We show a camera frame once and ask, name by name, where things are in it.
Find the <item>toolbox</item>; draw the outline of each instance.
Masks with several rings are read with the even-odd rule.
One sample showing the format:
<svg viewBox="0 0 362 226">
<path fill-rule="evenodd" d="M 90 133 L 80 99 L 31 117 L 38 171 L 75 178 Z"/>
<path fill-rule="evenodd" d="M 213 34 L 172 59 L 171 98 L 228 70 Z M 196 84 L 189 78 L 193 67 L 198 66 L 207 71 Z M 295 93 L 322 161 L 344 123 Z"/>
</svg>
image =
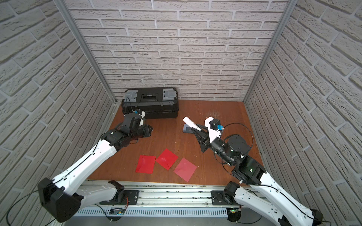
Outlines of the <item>toolbox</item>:
<svg viewBox="0 0 362 226">
<path fill-rule="evenodd" d="M 176 118 L 178 93 L 173 87 L 127 89 L 121 106 L 123 114 L 140 109 L 146 119 Z"/>
</svg>

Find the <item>wooden floor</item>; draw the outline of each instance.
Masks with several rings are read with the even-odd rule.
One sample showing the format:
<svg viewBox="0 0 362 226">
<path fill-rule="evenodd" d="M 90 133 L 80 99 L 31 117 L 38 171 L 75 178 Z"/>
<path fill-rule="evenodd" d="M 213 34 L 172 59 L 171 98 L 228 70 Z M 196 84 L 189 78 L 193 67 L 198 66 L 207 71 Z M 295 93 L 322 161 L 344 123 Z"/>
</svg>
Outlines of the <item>wooden floor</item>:
<svg viewBox="0 0 362 226">
<path fill-rule="evenodd" d="M 251 130 L 244 103 L 179 100 L 179 109 L 177 118 L 147 120 L 147 124 L 154 128 L 151 137 L 141 138 L 138 143 L 121 149 L 96 169 L 88 179 L 202 185 L 226 185 L 229 181 L 238 182 L 224 171 L 222 165 L 215 160 L 210 149 L 202 153 L 195 136 L 182 132 L 184 127 L 182 119 L 187 116 L 193 122 L 204 125 L 205 119 L 211 116 L 219 119 L 224 126 L 232 122 L 240 122 Z M 122 121 L 123 114 L 120 107 L 110 129 Z M 223 138 L 234 133 L 240 134 L 248 144 L 252 143 L 252 137 L 248 130 L 238 124 L 228 126 L 224 130 Z M 155 162 L 152 174 L 135 172 L 140 155 L 158 157 L 166 148 L 179 157 L 169 170 Z M 255 142 L 249 155 L 262 163 Z M 182 158 L 186 158 L 197 166 L 189 182 L 173 172 Z M 233 167 L 226 166 L 226 169 L 231 171 Z"/>
</svg>

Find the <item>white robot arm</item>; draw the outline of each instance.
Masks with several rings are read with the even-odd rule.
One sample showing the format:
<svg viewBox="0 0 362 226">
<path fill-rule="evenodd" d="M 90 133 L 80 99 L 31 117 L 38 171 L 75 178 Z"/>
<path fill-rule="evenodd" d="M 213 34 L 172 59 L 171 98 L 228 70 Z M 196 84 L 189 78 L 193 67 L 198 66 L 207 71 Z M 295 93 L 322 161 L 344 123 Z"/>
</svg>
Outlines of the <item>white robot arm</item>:
<svg viewBox="0 0 362 226">
<path fill-rule="evenodd" d="M 64 222 L 79 209 L 94 203 L 109 200 L 120 203 L 124 198 L 124 187 L 116 181 L 91 189 L 79 187 L 109 157 L 128 146 L 130 141 L 149 137 L 152 130 L 144 124 L 143 111 L 137 109 L 126 114 L 121 124 L 103 134 L 97 144 L 71 167 L 52 180 L 44 178 L 38 183 L 41 205 L 58 222 Z"/>
<path fill-rule="evenodd" d="M 202 152 L 210 148 L 222 158 L 222 163 L 235 166 L 232 176 L 240 180 L 240 183 L 250 185 L 268 200 L 259 198 L 235 182 L 229 182 L 224 190 L 226 202 L 231 203 L 234 200 L 278 226 L 315 226 L 323 222 L 320 211 L 311 210 L 295 200 L 275 182 L 262 165 L 248 155 L 251 148 L 240 135 L 231 135 L 224 141 L 221 140 L 221 131 L 224 128 L 218 119 L 209 117 L 205 120 L 205 126 L 196 125 L 187 117 L 184 122 L 191 127 Z"/>
</svg>

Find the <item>wire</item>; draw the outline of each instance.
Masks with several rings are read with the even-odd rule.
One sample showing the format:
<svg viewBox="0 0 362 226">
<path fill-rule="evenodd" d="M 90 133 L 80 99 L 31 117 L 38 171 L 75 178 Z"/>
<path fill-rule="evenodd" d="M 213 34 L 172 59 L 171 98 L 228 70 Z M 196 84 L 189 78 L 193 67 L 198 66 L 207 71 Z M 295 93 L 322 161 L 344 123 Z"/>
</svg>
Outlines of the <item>wire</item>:
<svg viewBox="0 0 362 226">
<path fill-rule="evenodd" d="M 242 223 L 242 224 L 245 224 L 245 225 L 251 225 L 251 224 L 254 224 L 254 223 L 260 221 L 260 219 L 261 219 L 262 217 L 263 217 L 263 216 L 260 215 L 260 218 L 259 218 L 258 220 L 254 221 L 254 222 L 251 222 L 251 223 L 244 223 L 244 222 L 239 222 L 239 221 L 238 221 L 238 223 Z"/>
<path fill-rule="evenodd" d="M 131 105 L 131 100 L 130 100 L 129 97 L 127 97 L 127 98 L 126 98 L 126 103 L 125 103 L 125 112 L 126 112 L 126 114 L 127 114 L 127 103 L 130 103 L 130 107 L 131 107 L 131 110 L 132 110 L 132 112 L 133 112 L 133 108 L 132 108 L 132 105 Z"/>
<path fill-rule="evenodd" d="M 106 134 L 106 133 L 103 133 L 103 134 L 99 137 L 99 139 L 98 139 L 98 141 L 97 141 L 97 144 L 96 144 L 96 146 L 94 147 L 92 153 L 95 152 L 95 150 L 96 150 L 96 148 L 97 148 L 97 146 L 98 146 L 98 143 L 99 143 L 101 137 L 102 137 L 104 134 Z M 87 160 L 91 155 L 92 155 L 92 154 L 90 154 L 88 157 L 86 157 L 81 163 L 79 163 L 74 169 L 72 169 L 72 170 L 71 170 L 69 173 L 67 173 L 65 176 L 68 176 L 71 172 L 73 172 L 73 170 L 75 170 L 78 166 L 80 166 L 80 165 L 81 165 L 85 160 Z"/>
<path fill-rule="evenodd" d="M 125 206 L 125 209 L 122 210 L 121 212 L 125 212 L 126 209 L 128 208 L 129 203 L 130 203 L 130 201 L 128 200 L 128 196 L 126 196 L 126 199 L 127 199 L 127 204 L 126 204 L 126 206 Z"/>
<path fill-rule="evenodd" d="M 51 222 L 53 222 L 53 221 L 55 221 L 55 218 L 51 221 Z M 46 225 L 44 225 L 44 226 L 47 226 L 47 225 L 49 225 L 51 222 L 49 222 L 49 223 L 47 223 Z"/>
<path fill-rule="evenodd" d="M 224 162 L 224 163 L 221 163 L 221 162 L 219 162 L 219 160 L 216 158 L 216 155 L 215 155 L 215 152 L 214 152 L 214 157 L 215 157 L 215 159 L 216 159 L 216 161 L 218 162 L 218 163 L 220 163 L 220 164 L 227 164 L 226 162 Z"/>
<path fill-rule="evenodd" d="M 98 206 L 99 208 L 101 208 L 101 210 L 103 211 L 104 215 L 108 218 L 106 212 L 104 212 L 104 209 L 103 209 L 102 207 L 100 207 L 99 205 L 97 205 L 97 204 L 95 204 L 95 203 L 94 203 L 94 205 L 96 205 L 96 206 Z"/>
<path fill-rule="evenodd" d="M 239 124 L 239 125 L 242 125 L 242 126 L 244 126 L 248 131 L 249 131 L 249 133 L 251 134 L 251 137 L 253 138 L 253 142 L 251 143 L 251 146 L 250 146 L 250 148 L 248 149 L 248 151 L 247 151 L 247 153 L 251 150 L 251 148 L 253 147 L 253 145 L 254 145 L 254 136 L 253 136 L 253 133 L 251 132 L 251 130 L 247 127 L 247 126 L 245 126 L 244 124 L 242 124 L 242 123 L 230 123 L 230 124 L 227 124 L 226 126 L 224 126 L 224 128 L 226 128 L 227 126 L 229 126 L 229 125 L 233 125 L 233 124 Z"/>
<path fill-rule="evenodd" d="M 247 189 L 247 188 L 244 188 L 245 190 L 248 190 L 248 191 L 250 191 L 250 192 L 253 192 L 252 190 L 250 190 L 250 189 Z M 256 196 L 258 196 L 255 192 L 253 192 L 254 193 L 254 195 L 256 195 Z"/>
<path fill-rule="evenodd" d="M 44 187 L 44 188 L 50 187 L 50 186 L 58 183 L 59 181 L 57 181 L 57 182 L 55 182 L 55 183 L 53 183 L 53 184 L 49 184 L 48 186 L 46 186 L 46 187 Z M 41 188 L 41 189 L 32 191 L 31 193 L 25 195 L 23 198 L 21 198 L 21 199 L 19 199 L 18 201 L 16 201 L 16 202 L 8 209 L 8 211 L 7 211 L 7 213 L 6 213 L 6 223 L 8 224 L 8 226 L 11 226 L 10 221 L 9 221 L 9 213 L 10 213 L 10 210 L 11 210 L 18 202 L 20 202 L 22 199 L 28 197 L 29 195 L 31 195 L 31 194 L 33 194 L 33 193 L 35 193 L 35 192 L 38 192 L 38 191 L 42 190 L 42 189 L 44 189 L 44 188 Z"/>
<path fill-rule="evenodd" d="M 138 141 L 139 141 L 139 139 L 137 139 L 137 141 L 136 141 L 136 142 L 134 142 L 134 143 L 130 143 L 130 144 L 136 144 Z"/>
<path fill-rule="evenodd" d="M 230 174 L 231 176 L 233 176 L 233 177 L 235 177 L 236 179 L 238 179 L 236 176 L 234 176 L 233 174 L 231 174 L 229 171 L 227 171 L 227 170 L 225 169 L 224 164 L 223 164 L 223 168 L 224 168 L 224 170 L 225 170 L 228 174 Z"/>
</svg>

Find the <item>red paper sheet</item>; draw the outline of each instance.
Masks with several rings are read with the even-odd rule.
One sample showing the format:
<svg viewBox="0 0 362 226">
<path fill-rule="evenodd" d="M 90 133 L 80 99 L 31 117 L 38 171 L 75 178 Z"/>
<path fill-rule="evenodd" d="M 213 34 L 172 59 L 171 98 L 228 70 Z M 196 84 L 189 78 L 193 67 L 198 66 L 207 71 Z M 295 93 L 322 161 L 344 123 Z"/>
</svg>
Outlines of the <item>red paper sheet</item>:
<svg viewBox="0 0 362 226">
<path fill-rule="evenodd" d="M 177 165 L 176 169 L 173 172 L 179 175 L 185 181 L 189 182 L 196 168 L 197 166 L 187 161 L 185 158 L 182 158 L 180 163 Z"/>
<path fill-rule="evenodd" d="M 136 172 L 142 172 L 145 174 L 153 173 L 153 167 L 155 166 L 156 156 L 140 155 Z"/>
<path fill-rule="evenodd" d="M 170 150 L 165 149 L 162 154 L 156 159 L 156 162 L 158 162 L 166 170 L 169 170 L 177 159 L 177 155 L 170 152 Z"/>
</svg>

